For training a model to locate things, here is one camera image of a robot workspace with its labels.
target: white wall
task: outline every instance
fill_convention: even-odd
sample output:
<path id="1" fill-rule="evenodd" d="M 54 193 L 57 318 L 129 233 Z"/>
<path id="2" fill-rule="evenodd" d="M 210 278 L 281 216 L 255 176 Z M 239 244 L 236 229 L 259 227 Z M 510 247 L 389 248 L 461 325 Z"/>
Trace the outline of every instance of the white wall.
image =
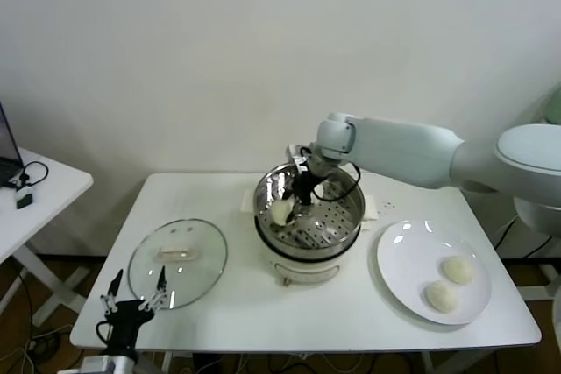
<path id="1" fill-rule="evenodd" d="M 265 171 L 332 110 L 480 137 L 559 79 L 559 0 L 0 0 L 20 143 L 96 181 L 44 252 L 103 254 L 147 174 Z"/>

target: laptop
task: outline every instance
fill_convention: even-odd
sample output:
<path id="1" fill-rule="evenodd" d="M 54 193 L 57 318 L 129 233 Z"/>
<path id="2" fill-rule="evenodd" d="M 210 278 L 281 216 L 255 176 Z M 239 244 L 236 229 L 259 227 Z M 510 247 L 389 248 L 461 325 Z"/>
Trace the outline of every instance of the laptop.
<path id="1" fill-rule="evenodd" d="M 0 103 L 0 187 L 24 167 L 16 141 Z"/>

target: glass pot lid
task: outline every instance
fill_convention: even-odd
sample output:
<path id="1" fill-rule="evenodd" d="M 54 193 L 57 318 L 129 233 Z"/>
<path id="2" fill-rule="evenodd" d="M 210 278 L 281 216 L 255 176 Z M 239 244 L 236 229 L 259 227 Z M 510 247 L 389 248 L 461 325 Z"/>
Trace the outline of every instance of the glass pot lid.
<path id="1" fill-rule="evenodd" d="M 185 307 L 210 291 L 220 279 L 228 247 L 218 227 L 203 219 L 181 219 L 149 234 L 132 254 L 127 271 L 137 299 L 156 290 L 161 266 L 166 267 L 165 309 Z"/>

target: white plate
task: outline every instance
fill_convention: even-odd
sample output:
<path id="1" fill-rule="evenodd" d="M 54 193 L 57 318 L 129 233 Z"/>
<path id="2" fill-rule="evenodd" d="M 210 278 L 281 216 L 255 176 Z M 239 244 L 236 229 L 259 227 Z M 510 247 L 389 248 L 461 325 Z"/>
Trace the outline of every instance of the white plate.
<path id="1" fill-rule="evenodd" d="M 461 286 L 444 276 L 446 258 L 468 259 L 477 275 Z M 378 244 L 378 265 L 382 278 L 395 297 L 422 317 L 442 324 L 474 321 L 491 298 L 491 282 L 485 267 L 466 241 L 443 224 L 430 221 L 402 221 L 390 226 Z M 459 306 L 444 314 L 427 301 L 424 289 L 436 280 L 449 283 L 458 292 Z"/>

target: wire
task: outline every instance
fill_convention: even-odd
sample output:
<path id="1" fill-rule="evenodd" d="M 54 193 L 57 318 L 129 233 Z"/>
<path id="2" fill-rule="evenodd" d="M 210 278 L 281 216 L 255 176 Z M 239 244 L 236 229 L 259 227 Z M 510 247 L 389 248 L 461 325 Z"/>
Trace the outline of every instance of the wire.
<path id="1" fill-rule="evenodd" d="M 43 175 L 43 178 L 34 181 L 33 183 L 27 183 L 27 181 L 30 179 L 29 175 L 25 172 L 25 170 L 27 170 L 27 168 L 29 168 L 32 165 L 36 165 L 36 166 L 42 166 L 43 168 L 45 168 L 45 175 Z M 39 184 L 41 181 L 45 180 L 49 175 L 49 167 L 46 166 L 44 163 L 39 162 L 39 161 L 31 161 L 28 162 L 27 164 L 25 164 L 24 168 L 21 170 L 21 174 L 19 174 L 19 179 L 21 181 L 24 182 L 24 184 L 26 184 L 27 186 L 35 186 L 37 184 Z"/>
<path id="2" fill-rule="evenodd" d="M 10 365 L 10 368 L 6 371 L 6 374 L 10 374 L 10 372 L 16 368 L 16 365 L 18 365 L 19 361 L 21 361 L 21 358 L 23 358 L 22 356 L 20 358 L 18 358 L 16 361 L 14 361 L 14 363 L 12 365 Z"/>
<path id="3" fill-rule="evenodd" d="M 497 349 L 493 353 L 494 370 L 496 374 L 501 374 L 501 367 L 499 366 L 499 350 Z"/>
<path id="4" fill-rule="evenodd" d="M 551 240 L 553 239 L 552 236 L 550 236 L 547 240 L 545 240 L 543 242 L 542 245 L 540 245 L 539 247 L 536 247 L 534 250 L 532 250 L 530 253 L 528 253 L 526 256 L 524 256 L 523 258 L 529 258 L 532 254 L 534 253 L 538 253 L 543 247 L 545 247 Z"/>
<path id="5" fill-rule="evenodd" d="M 342 368 L 338 368 L 336 367 L 325 354 L 322 354 L 323 359 L 325 360 L 325 362 L 336 372 L 338 372 L 339 374 L 349 374 L 354 372 L 361 364 L 362 364 L 362 360 L 364 359 L 364 354 L 360 354 L 359 355 L 359 359 L 358 361 L 349 369 L 342 369 Z"/>
<path id="6" fill-rule="evenodd" d="M 378 361 L 378 356 L 372 355 L 372 361 L 370 362 L 370 367 L 368 367 L 368 371 L 366 372 L 366 374 L 372 374 L 377 361 Z"/>
<path id="7" fill-rule="evenodd" d="M 19 350 L 23 351 L 23 348 L 15 348 L 12 352 L 10 352 L 9 354 L 6 354 L 4 356 L 2 356 L 0 358 L 0 362 L 2 362 L 4 359 L 8 359 L 10 356 L 14 355 L 16 352 L 18 352 Z"/>
<path id="8" fill-rule="evenodd" d="M 272 358 L 271 358 L 271 355 L 269 354 L 269 355 L 267 356 L 267 368 L 268 368 L 269 371 L 271 371 L 273 374 L 283 374 L 284 372 L 290 371 L 290 370 L 292 370 L 293 368 L 296 368 L 296 367 L 302 367 L 302 368 L 308 370 L 309 372 L 311 372 L 312 374 L 317 374 L 317 372 L 316 372 L 312 367 L 310 367 L 309 365 L 307 365 L 306 363 L 291 363 L 291 364 L 290 364 L 288 367 L 286 367 L 286 368 L 283 368 L 283 369 L 281 369 L 281 370 L 275 370 L 275 369 L 273 368 L 273 360 L 272 360 Z"/>
<path id="9" fill-rule="evenodd" d="M 74 324 L 65 324 L 64 326 L 61 326 L 59 328 L 54 328 L 53 330 L 49 330 L 48 332 L 41 333 L 40 335 L 35 335 L 33 337 L 33 339 L 39 339 L 40 337 L 49 336 L 49 335 L 52 335 L 53 333 L 60 332 L 64 328 L 73 328 L 73 327 L 74 327 Z"/>
<path id="10" fill-rule="evenodd" d="M 499 229 L 497 229 L 497 232 L 501 231 L 502 229 L 505 229 L 504 231 L 502 231 L 502 236 L 501 239 L 498 241 L 498 243 L 494 246 L 495 251 L 497 251 L 499 249 L 499 246 L 501 246 L 502 242 L 505 240 L 505 238 L 507 237 L 508 232 L 510 231 L 510 229 L 515 225 L 515 222 L 518 221 L 518 215 L 516 215 L 514 218 L 512 218 L 509 222 L 507 222 L 505 225 L 503 225 L 502 227 L 500 227 Z"/>
<path id="11" fill-rule="evenodd" d="M 328 203 L 333 203 L 335 201 L 341 201 L 343 200 L 345 197 L 347 197 L 349 194 L 352 193 L 352 191 L 357 188 L 357 186 L 359 185 L 360 179 L 362 178 L 362 173 L 360 172 L 360 168 L 358 168 L 357 166 L 355 166 L 354 164 L 352 164 L 352 166 L 354 167 L 354 170 L 357 172 L 357 179 L 354 181 L 354 184 L 349 188 L 349 190 L 347 190 L 346 192 L 344 192 L 343 194 L 341 194 L 340 196 L 336 197 L 335 199 L 325 199 L 323 197 L 320 197 L 317 193 L 316 190 L 312 190 L 312 194 L 320 201 L 327 201 Z"/>
<path id="12" fill-rule="evenodd" d="M 244 356 L 242 355 L 239 358 L 238 370 L 236 371 L 236 374 L 240 374 L 244 370 L 247 363 L 249 363 L 249 358 L 251 358 L 251 357 L 252 357 L 252 354 L 247 354 L 247 358 L 245 359 L 244 363 L 242 363 L 242 361 L 244 361 Z"/>
<path id="13" fill-rule="evenodd" d="M 99 328 L 100 328 L 101 326 L 106 325 L 106 324 L 109 324 L 109 322 L 108 322 L 108 321 L 100 321 L 99 323 L 96 324 L 96 335 L 97 335 L 97 337 L 99 338 L 99 340 L 102 341 L 105 345 L 107 344 L 107 339 L 105 339 L 105 338 L 103 337 L 103 335 L 102 335 L 101 332 L 99 331 Z"/>
<path id="14" fill-rule="evenodd" d="M 78 355 L 78 357 L 74 360 L 73 363 L 71 363 L 67 368 L 65 368 L 65 370 L 70 370 L 71 368 L 73 368 L 77 363 L 80 362 L 80 360 L 82 359 L 83 356 L 84 356 L 84 349 L 82 349 L 80 351 L 80 354 Z"/>
<path id="15" fill-rule="evenodd" d="M 211 363 L 207 363 L 206 365 L 203 365 L 201 368 L 199 368 L 196 372 L 196 374 L 201 374 L 202 370 L 206 370 L 207 368 L 209 368 L 210 366 L 216 364 L 216 363 L 220 363 L 223 360 L 224 357 L 217 359 L 216 361 L 213 361 Z"/>

